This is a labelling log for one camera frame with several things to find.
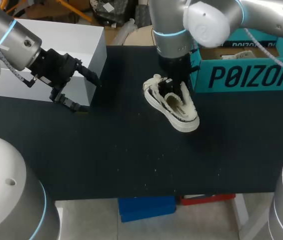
shoe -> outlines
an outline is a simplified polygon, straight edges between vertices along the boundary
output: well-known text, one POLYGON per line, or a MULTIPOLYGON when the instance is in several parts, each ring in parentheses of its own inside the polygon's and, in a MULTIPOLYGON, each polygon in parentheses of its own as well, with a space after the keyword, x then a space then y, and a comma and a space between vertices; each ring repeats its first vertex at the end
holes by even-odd
POLYGON ((161 77, 155 74, 143 84, 143 92, 147 102, 158 111, 162 112, 168 118, 170 124, 182 133, 189 133, 198 128, 200 118, 197 114, 190 92, 186 84, 182 81, 180 92, 182 98, 170 91, 165 95, 160 94, 159 84, 164 82, 171 83, 173 80, 167 77, 161 77))

metal frame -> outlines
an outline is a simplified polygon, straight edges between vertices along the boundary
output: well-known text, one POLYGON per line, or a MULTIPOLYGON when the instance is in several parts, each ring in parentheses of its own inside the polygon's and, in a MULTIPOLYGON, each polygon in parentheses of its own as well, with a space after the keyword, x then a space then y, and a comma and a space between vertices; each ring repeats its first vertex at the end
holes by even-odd
MULTIPOLYGON (((4 10, 4 8, 7 6, 9 0, 1 0, 0 3, 0 9, 4 10)), ((24 4, 27 0, 21 0, 19 3, 17 3, 15 6, 13 6, 11 9, 9 9, 6 13, 10 13, 11 11, 13 11, 14 9, 16 9, 17 7, 19 7, 20 5, 24 4)), ((88 22, 92 22, 92 18, 87 16, 86 14, 84 14, 83 12, 79 11, 78 9, 76 9, 75 7, 73 7, 72 5, 70 5, 69 3, 65 2, 64 0, 55 0, 57 3, 63 5, 65 8, 71 10, 72 12, 74 12, 75 14, 81 16, 83 19, 87 20, 88 22)))

blue box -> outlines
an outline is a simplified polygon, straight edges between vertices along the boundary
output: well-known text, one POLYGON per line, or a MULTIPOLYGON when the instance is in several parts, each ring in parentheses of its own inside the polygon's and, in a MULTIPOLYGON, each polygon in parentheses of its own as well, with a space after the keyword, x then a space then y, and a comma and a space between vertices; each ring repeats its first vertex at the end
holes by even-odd
POLYGON ((123 223, 147 219, 176 210, 174 196, 118 198, 119 214, 123 223))
MULTIPOLYGON (((279 54, 278 59, 283 62, 283 38, 278 38, 276 49, 279 54)), ((272 59, 202 59, 201 51, 209 50, 199 49, 191 56, 193 66, 200 67, 199 71, 191 75, 192 86, 196 93, 283 90, 283 67, 272 59)))

white floor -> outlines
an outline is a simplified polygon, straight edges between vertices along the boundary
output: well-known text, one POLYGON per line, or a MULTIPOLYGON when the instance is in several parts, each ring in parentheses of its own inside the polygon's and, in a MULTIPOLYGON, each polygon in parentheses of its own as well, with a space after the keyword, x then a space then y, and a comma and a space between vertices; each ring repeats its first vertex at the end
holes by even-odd
POLYGON ((174 214, 122 223, 117 199, 58 201, 60 240, 238 240, 231 203, 178 206, 174 214))

black tabletop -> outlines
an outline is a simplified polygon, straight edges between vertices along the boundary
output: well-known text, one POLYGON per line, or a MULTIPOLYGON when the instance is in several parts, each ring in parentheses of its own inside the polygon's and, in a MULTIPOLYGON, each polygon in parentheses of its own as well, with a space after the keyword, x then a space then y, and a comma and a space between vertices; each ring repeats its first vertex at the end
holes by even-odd
POLYGON ((108 47, 88 114, 0 97, 0 138, 54 200, 274 191, 283 166, 283 91, 193 96, 199 128, 180 133, 144 99, 154 47, 108 47))

